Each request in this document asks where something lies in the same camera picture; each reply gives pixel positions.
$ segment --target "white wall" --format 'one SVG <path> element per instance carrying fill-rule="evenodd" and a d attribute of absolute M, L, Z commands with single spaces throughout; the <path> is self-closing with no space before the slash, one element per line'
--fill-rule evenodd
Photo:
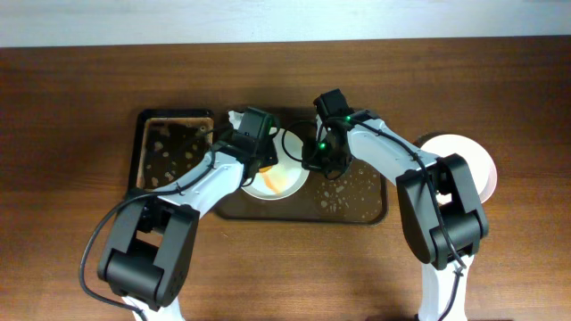
<path fill-rule="evenodd" d="M 571 34 L 571 0 L 0 0 L 0 46 Z"/>

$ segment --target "wooden table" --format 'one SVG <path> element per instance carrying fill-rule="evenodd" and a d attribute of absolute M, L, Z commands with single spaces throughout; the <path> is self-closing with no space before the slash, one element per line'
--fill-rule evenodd
<path fill-rule="evenodd" d="M 79 258 L 123 195 L 145 108 L 311 107 L 340 87 L 401 136 L 474 138 L 498 188 L 470 270 L 470 319 L 571 317 L 571 37 L 0 50 L 0 318 L 132 320 L 79 288 Z M 374 227 L 200 223 L 191 320 L 411 317 L 420 266 L 394 188 Z M 104 238 L 88 262 L 88 283 Z"/>

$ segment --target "brown table surface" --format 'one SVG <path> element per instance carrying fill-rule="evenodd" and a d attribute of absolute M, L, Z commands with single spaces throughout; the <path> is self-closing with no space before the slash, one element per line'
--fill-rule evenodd
<path fill-rule="evenodd" d="M 571 318 L 571 37 L 3 49 L 0 81 L 3 320 L 133 319 L 87 297 L 78 265 L 125 192 L 141 110 L 310 108 L 336 87 L 409 140 L 457 133 L 494 158 L 499 184 L 468 278 L 470 319 Z M 374 227 L 207 215 L 180 294 L 184 316 L 413 316 L 420 265 L 392 187 L 390 202 Z M 95 276 L 103 240 L 87 280 L 111 295 Z"/>

